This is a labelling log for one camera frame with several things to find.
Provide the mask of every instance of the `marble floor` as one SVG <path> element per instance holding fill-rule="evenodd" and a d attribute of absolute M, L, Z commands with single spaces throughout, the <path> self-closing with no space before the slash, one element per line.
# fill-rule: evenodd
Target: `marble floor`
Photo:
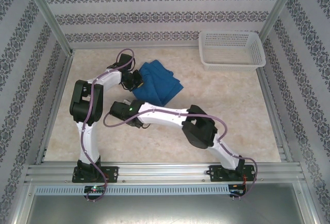
<path fill-rule="evenodd" d="M 77 161 L 80 153 L 78 131 L 69 106 L 74 84 L 88 80 L 113 64 L 120 49 L 77 50 L 64 89 L 45 160 Z M 144 62 L 158 59 L 174 72 L 183 90 L 168 108 L 200 106 L 206 113 L 228 125 L 224 141 L 244 157 L 257 162 L 280 162 L 274 134 L 256 72 L 207 72 L 196 47 L 134 48 L 136 69 Z M 103 116 L 114 101 L 133 100 L 134 95 L 120 85 L 104 95 Z M 119 120 L 110 116 L 108 124 Z M 221 124 L 216 123 L 219 132 Z M 106 128 L 97 124 L 98 148 L 102 161 L 108 162 L 218 162 L 208 151 L 190 145 L 179 129 L 150 125 L 138 129 L 128 125 Z"/>

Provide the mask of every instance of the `white arm segment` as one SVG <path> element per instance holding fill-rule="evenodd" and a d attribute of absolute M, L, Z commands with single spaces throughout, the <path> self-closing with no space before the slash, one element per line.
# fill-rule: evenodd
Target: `white arm segment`
<path fill-rule="evenodd" d="M 96 126 L 97 122 L 92 124 L 92 126 L 85 126 L 85 132 L 84 132 L 84 147 L 87 151 L 88 156 L 92 159 L 93 162 L 96 162 L 98 158 L 100 157 L 100 153 L 97 149 L 97 143 L 96 143 Z M 83 128 L 83 123 L 78 122 L 77 123 L 78 131 L 79 131 L 79 140 L 81 137 L 81 129 Z M 90 164 L 90 161 L 87 159 L 83 148 L 80 146 L 80 157 L 79 159 L 86 164 Z"/>
<path fill-rule="evenodd" d="M 165 107 L 158 107 L 158 106 L 154 106 L 147 102 L 140 107 L 139 113 L 146 111 L 146 110 L 152 110 L 152 109 L 161 109 L 161 110 L 166 110 L 166 111 L 170 111 L 170 112 L 178 112 L 178 113 L 188 113 L 187 109 L 170 109 L 170 108 L 165 108 Z M 162 113 L 162 112 L 147 112 L 147 113 L 144 113 L 144 114 L 138 116 L 138 119 L 141 122 L 143 122 L 144 124 L 167 125 L 167 126 L 176 127 L 176 128 L 181 129 L 182 122 L 186 121 L 187 117 L 177 116 L 177 115 Z"/>
<path fill-rule="evenodd" d="M 152 109 L 161 109 L 161 110 L 167 110 L 171 112 L 177 112 L 177 113 L 188 113 L 187 109 L 170 109 L 170 108 L 164 108 L 164 107 L 158 107 L 154 106 L 150 103 L 143 104 L 140 109 L 139 113 L 146 111 L 146 110 L 152 110 Z M 138 116 L 138 119 L 144 123 L 144 124 L 158 124 L 158 125 L 167 125 L 171 127 L 177 127 L 179 129 L 182 128 L 182 122 L 186 121 L 187 117 L 185 116 L 178 116 L 173 114 L 167 114 L 162 112 L 147 112 L 140 116 Z M 215 157 L 219 159 L 221 162 L 221 165 L 230 170 L 235 170 L 238 166 L 239 159 L 232 157 L 229 155 L 218 143 L 219 134 L 215 134 L 215 137 L 213 139 L 213 146 L 208 147 L 207 150 L 210 151 Z M 231 152 L 233 155 L 238 156 L 235 152 L 233 152 L 223 141 L 221 143 L 228 149 L 229 152 Z"/>
<path fill-rule="evenodd" d="M 100 80 L 97 80 L 95 84 L 103 85 L 103 91 L 108 91 L 112 86 L 118 85 L 121 82 L 122 73 L 119 71 L 111 72 Z M 85 132 L 84 132 L 84 147 L 88 154 L 88 156 L 92 159 L 93 162 L 96 162 L 100 157 L 100 153 L 97 149 L 97 137 L 96 137 L 96 126 L 97 122 L 92 124 L 92 126 L 85 125 Z M 77 123 L 78 131 L 79 131 L 79 141 L 81 137 L 81 129 L 83 127 L 83 123 Z M 80 147 L 80 157 L 79 159 L 86 164 L 90 164 L 90 161 L 87 159 L 83 149 Z"/>
<path fill-rule="evenodd" d="M 214 155 L 219 159 L 219 161 L 221 162 L 221 166 L 223 166 L 226 169 L 235 170 L 236 167 L 238 166 L 239 159 L 232 157 L 221 147 L 221 145 L 218 143 L 219 137 L 220 137 L 219 134 L 215 134 L 215 137 L 213 139 L 213 146 L 208 147 L 207 150 L 210 151 L 212 155 Z M 225 146 L 225 148 L 233 155 L 238 156 L 238 154 L 233 152 L 228 147 L 228 145 L 225 144 L 222 140 L 221 140 L 221 144 Z"/>
<path fill-rule="evenodd" d="M 101 79 L 97 80 L 95 84 L 103 85 L 103 92 L 107 92 L 111 87 L 118 85 L 121 82 L 122 73 L 120 71 L 111 72 Z M 95 78 L 88 80 L 88 83 L 92 83 Z"/>

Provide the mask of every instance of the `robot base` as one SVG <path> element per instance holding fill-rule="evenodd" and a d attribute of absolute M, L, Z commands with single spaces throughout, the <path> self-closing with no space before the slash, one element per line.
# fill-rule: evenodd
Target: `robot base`
<path fill-rule="evenodd" d="M 101 157 L 97 160 L 96 165 L 104 173 L 108 183 L 117 183 L 119 169 L 117 166 L 101 166 Z M 86 164 L 79 160 L 73 171 L 72 182 L 104 183 L 104 179 L 92 164 Z"/>
<path fill-rule="evenodd" d="M 247 181 L 253 181 L 255 177 L 253 165 L 244 165 L 239 174 L 234 170 L 225 169 L 220 165 L 213 165 L 209 167 L 206 174 L 210 175 L 211 182 L 243 181 L 243 175 L 246 176 Z"/>

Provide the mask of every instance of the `metal corner post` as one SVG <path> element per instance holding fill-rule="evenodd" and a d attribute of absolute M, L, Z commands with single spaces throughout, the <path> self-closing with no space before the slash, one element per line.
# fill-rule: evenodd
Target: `metal corner post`
<path fill-rule="evenodd" d="M 74 53 L 75 53 L 75 51 L 72 51 L 72 53 L 70 53 L 68 55 L 68 58 L 65 62 L 64 69 L 63 69 L 62 76 L 61 76 L 60 83 L 59 83 L 59 87 L 58 87 L 56 97 L 55 97 L 55 100 L 54 100 L 54 105 L 53 105 L 53 108 L 51 110 L 51 115 L 50 115 L 49 122 L 48 122 L 46 130 L 45 130 L 45 136 L 44 136 L 42 144 L 41 144 L 41 148 L 40 148 L 40 151 L 39 151 L 39 154 L 38 154 L 38 157 L 37 157 L 36 164 L 41 164 L 42 163 L 45 148 L 47 147 L 47 145 L 49 143 L 49 140 L 51 138 L 53 126 L 55 124 L 55 120 L 56 120 L 56 116 L 57 116 L 57 112 L 58 112 L 58 109 L 60 108 L 60 103 L 61 103 L 61 100 L 62 100 L 64 88 L 65 88 L 65 85 L 67 83 L 67 79 L 68 79 L 68 75 L 69 75 L 69 72 L 70 72 L 72 60 L 74 58 Z"/>
<path fill-rule="evenodd" d="M 65 52 L 65 55 L 70 55 L 72 49 L 60 28 L 60 25 L 57 23 L 55 16 L 53 15 L 50 7 L 46 0 L 34 0 L 38 5 L 39 10 L 41 11 L 42 15 L 44 16 L 45 20 L 47 21 L 48 25 L 50 26 L 52 32 L 54 33 L 56 39 L 60 43 L 62 49 Z"/>
<path fill-rule="evenodd" d="M 274 136 L 276 138 L 276 142 L 282 145 L 287 162 L 293 162 L 293 158 L 291 156 L 288 144 L 286 142 L 285 135 L 281 126 L 281 122 L 279 121 L 277 110 L 275 108 L 275 104 L 271 96 L 269 86 L 267 84 L 266 76 L 261 68 L 258 68 L 256 71 L 257 71 L 262 95 L 263 98 L 265 99 L 266 108 L 273 128 Z"/>
<path fill-rule="evenodd" d="M 265 24 L 263 25 L 260 33 L 259 33 L 259 36 L 260 36 L 260 39 L 261 39 L 261 42 L 263 43 L 270 30 L 272 29 L 276 19 L 278 18 L 280 12 L 282 11 L 283 7 L 285 6 L 285 3 L 286 3 L 287 0 L 276 0 L 276 3 L 272 9 L 272 11 L 270 12 L 269 16 L 267 17 L 267 20 L 265 22 Z"/>

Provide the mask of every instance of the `patterned wallpaper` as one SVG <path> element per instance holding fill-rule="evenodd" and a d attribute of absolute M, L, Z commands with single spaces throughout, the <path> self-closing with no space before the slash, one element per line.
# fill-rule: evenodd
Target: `patterned wallpaper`
<path fill-rule="evenodd" d="M 260 31 L 276 0 L 46 0 L 73 48 L 197 45 L 201 30 Z"/>
<path fill-rule="evenodd" d="M 264 68 L 286 142 L 330 223 L 330 0 L 288 0 L 264 43 Z"/>
<path fill-rule="evenodd" d="M 0 0 L 0 223 L 34 164 L 66 56 L 34 0 Z"/>

